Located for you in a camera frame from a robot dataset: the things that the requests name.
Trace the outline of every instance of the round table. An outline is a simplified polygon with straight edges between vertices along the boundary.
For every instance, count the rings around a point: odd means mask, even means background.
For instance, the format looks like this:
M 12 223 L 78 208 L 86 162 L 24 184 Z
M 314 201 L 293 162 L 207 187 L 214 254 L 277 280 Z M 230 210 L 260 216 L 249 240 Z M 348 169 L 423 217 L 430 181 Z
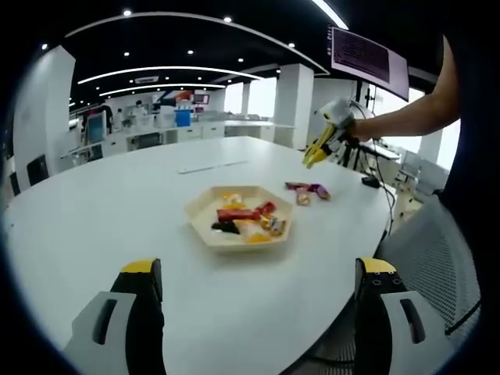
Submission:
M 71 323 L 121 267 L 162 261 L 163 357 L 171 375 L 276 375 L 331 325 L 388 220 L 382 189 L 333 163 L 250 137 L 158 146 L 90 162 L 24 191 L 5 212 L 9 258 L 36 322 L 59 349 Z M 208 165 L 232 166 L 179 174 Z M 216 255 L 184 206 L 214 185 L 323 184 L 329 202 L 296 207 L 285 246 Z

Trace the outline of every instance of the window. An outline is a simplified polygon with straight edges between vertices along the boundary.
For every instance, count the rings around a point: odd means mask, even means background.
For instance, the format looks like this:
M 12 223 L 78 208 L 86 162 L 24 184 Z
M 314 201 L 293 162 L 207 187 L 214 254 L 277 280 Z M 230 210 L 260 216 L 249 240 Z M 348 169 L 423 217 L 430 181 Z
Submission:
M 456 148 L 459 145 L 460 137 L 460 120 L 456 120 L 451 125 L 443 129 L 441 135 L 441 147 L 437 154 L 437 164 L 446 170 L 452 168 L 453 160 L 455 159 Z
M 248 99 L 248 114 L 265 117 L 274 117 L 274 103 L 276 101 L 276 78 L 253 80 L 250 83 Z
M 398 98 L 396 95 L 391 94 L 379 87 L 375 89 L 375 86 L 370 85 L 370 93 L 375 91 L 375 102 L 373 104 L 373 113 L 376 116 L 383 115 L 385 113 L 390 113 L 397 111 L 410 103 L 422 98 L 425 94 L 414 88 L 409 89 L 409 102 L 405 102 L 403 99 Z M 397 147 L 402 147 L 408 151 L 418 153 L 420 148 L 420 142 L 422 137 L 384 137 L 390 145 Z
M 243 104 L 243 83 L 231 84 L 226 87 L 224 112 L 241 113 Z

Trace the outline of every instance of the human arm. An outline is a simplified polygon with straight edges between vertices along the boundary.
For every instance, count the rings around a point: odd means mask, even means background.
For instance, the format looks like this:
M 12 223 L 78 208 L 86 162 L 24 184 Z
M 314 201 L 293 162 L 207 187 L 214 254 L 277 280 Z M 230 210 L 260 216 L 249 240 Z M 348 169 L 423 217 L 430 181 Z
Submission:
M 444 37 L 443 66 L 434 91 L 406 107 L 372 119 L 358 120 L 351 135 L 360 141 L 385 136 L 426 135 L 459 118 L 459 84 L 455 61 Z

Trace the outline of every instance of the wooden tray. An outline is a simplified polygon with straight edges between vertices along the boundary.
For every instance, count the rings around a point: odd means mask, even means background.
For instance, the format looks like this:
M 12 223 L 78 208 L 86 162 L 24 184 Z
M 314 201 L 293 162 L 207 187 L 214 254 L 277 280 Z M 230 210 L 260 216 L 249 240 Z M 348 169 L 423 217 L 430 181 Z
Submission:
M 271 201 L 277 210 L 273 213 L 279 220 L 286 220 L 283 234 L 273 237 L 270 242 L 247 244 L 238 234 L 220 233 L 212 229 L 217 221 L 217 209 L 223 208 L 223 195 L 238 193 L 243 198 L 248 209 L 254 209 L 264 202 Z M 244 252 L 272 248 L 288 239 L 291 226 L 293 205 L 273 193 L 258 186 L 216 186 L 203 192 L 195 200 L 186 205 L 185 212 L 193 228 L 198 232 L 203 242 L 216 252 Z

